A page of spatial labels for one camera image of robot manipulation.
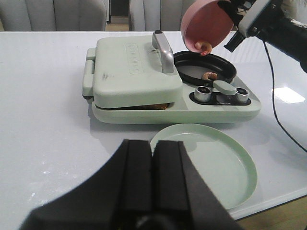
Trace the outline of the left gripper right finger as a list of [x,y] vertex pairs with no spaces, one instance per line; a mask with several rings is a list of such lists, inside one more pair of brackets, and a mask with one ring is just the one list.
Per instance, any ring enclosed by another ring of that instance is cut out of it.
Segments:
[[145,230],[239,230],[191,162],[182,142],[159,141],[145,148],[150,212]]

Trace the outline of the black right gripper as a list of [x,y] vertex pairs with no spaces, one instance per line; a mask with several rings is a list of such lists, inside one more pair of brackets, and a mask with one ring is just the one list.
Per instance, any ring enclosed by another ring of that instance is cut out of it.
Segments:
[[[239,23],[243,19],[243,15],[240,14],[241,12],[247,12],[252,5],[254,4],[255,0],[219,0],[218,6],[225,11],[225,13],[230,17],[234,26],[239,29]],[[236,31],[235,35],[228,41],[224,47],[233,52],[245,39],[245,37],[239,32]]]

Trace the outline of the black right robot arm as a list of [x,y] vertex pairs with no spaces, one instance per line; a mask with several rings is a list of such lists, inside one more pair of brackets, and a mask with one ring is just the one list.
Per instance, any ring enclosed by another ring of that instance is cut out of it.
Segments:
[[237,32],[224,46],[233,52],[244,39],[257,37],[300,63],[307,70],[307,26],[286,17],[281,0],[252,0],[245,15],[239,9],[245,0],[220,0],[223,9],[237,27]]

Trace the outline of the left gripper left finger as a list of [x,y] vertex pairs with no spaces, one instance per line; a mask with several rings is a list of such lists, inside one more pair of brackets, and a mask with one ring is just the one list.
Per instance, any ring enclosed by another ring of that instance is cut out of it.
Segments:
[[32,210],[22,230],[112,230],[122,188],[141,195],[136,210],[151,209],[151,157],[148,141],[125,139],[112,157],[85,182]]

